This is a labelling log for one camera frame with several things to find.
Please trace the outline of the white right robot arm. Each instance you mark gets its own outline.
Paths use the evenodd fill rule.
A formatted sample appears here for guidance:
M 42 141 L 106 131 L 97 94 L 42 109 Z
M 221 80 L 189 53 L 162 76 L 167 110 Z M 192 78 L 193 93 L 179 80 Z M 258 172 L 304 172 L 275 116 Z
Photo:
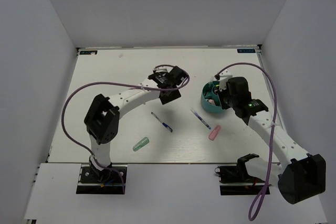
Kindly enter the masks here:
M 254 130 L 272 148 L 280 165 L 271 167 L 269 183 L 276 186 L 290 204 L 325 192 L 326 161 L 300 147 L 280 126 L 273 122 L 268 107 L 253 99 L 244 77 L 217 74 L 217 95 L 222 109 L 233 109 L 235 115 Z

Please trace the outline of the pink correction pen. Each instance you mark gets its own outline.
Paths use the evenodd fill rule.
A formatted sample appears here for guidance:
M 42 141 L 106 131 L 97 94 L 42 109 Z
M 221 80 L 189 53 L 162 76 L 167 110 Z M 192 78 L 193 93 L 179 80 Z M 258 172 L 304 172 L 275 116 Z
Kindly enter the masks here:
M 208 136 L 208 139 L 211 141 L 214 141 L 216 137 L 218 136 L 219 132 L 221 131 L 221 126 L 217 125 L 214 127 L 214 129 L 211 131 L 211 133 Z

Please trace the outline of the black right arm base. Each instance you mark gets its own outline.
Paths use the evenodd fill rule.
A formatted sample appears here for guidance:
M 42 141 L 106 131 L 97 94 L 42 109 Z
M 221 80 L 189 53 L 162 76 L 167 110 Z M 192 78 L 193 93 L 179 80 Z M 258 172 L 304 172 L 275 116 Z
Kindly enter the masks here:
M 256 196 L 265 182 L 260 178 L 240 176 L 237 166 L 217 166 L 214 170 L 219 178 L 221 196 Z

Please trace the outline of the mint green correction pen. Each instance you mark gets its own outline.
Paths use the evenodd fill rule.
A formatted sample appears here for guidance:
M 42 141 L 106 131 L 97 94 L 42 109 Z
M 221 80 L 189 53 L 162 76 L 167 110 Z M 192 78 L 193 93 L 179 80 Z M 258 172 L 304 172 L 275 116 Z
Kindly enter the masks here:
M 133 146 L 133 151 L 137 152 L 138 150 L 140 150 L 141 148 L 143 148 L 144 146 L 146 146 L 148 143 L 150 142 L 148 137 L 144 137 L 142 140 L 140 140 L 139 142 L 137 142 L 134 146 Z

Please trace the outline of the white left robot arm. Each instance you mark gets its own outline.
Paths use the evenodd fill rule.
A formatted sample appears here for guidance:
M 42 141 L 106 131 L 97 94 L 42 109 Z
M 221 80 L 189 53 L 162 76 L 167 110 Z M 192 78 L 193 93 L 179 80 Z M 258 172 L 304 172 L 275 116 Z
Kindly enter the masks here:
M 84 123 L 91 141 L 89 165 L 98 181 L 104 182 L 110 178 L 110 142 L 117 136 L 119 121 L 123 116 L 155 99 L 160 99 L 164 105 L 180 98 L 177 88 L 189 80 L 189 75 L 178 66 L 170 71 L 155 69 L 137 87 L 110 97 L 103 94 L 95 96 Z

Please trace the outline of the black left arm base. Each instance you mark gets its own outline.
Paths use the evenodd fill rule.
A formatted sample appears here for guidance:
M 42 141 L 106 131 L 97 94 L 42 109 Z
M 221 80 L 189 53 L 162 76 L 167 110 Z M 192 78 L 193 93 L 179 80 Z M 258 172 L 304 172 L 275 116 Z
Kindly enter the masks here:
M 115 172 L 105 171 L 99 177 L 89 165 L 82 165 L 76 194 L 78 195 L 123 195 L 122 181 Z

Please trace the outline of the blue clear gel pen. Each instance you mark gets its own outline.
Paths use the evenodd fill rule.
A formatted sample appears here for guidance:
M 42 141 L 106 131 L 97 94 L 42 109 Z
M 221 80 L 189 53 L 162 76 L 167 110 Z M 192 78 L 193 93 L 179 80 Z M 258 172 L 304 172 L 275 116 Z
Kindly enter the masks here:
M 211 126 L 194 110 L 190 109 L 190 111 L 201 121 L 202 124 L 204 124 L 209 130 L 211 130 Z

